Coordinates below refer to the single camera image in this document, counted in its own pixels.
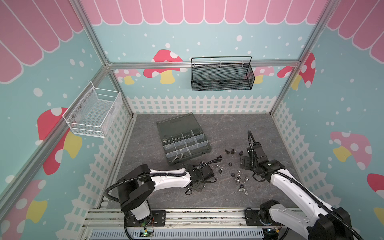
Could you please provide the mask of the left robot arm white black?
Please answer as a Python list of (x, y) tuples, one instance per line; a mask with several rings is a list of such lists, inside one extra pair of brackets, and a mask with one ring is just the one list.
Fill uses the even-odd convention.
[(207, 163), (186, 165), (184, 168), (168, 171), (151, 170), (148, 165), (140, 165), (115, 184), (107, 187), (104, 196), (120, 204), (121, 211), (131, 214), (143, 223), (152, 220), (153, 214), (148, 203), (149, 196), (156, 191), (185, 188), (186, 195), (202, 191), (206, 184), (217, 179)]

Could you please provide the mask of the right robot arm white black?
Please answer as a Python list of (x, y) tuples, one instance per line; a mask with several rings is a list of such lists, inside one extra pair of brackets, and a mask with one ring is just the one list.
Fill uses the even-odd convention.
[(307, 240), (360, 240), (362, 236), (352, 227), (351, 217), (343, 208), (334, 208), (315, 196), (302, 185), (277, 160), (269, 160), (259, 142), (247, 148), (248, 157), (242, 157), (245, 170), (253, 172), (253, 177), (261, 177), (285, 193), (302, 211), (298, 214), (269, 200), (260, 205), (257, 213), (246, 210), (249, 220), (258, 220), (268, 226), (279, 223)]

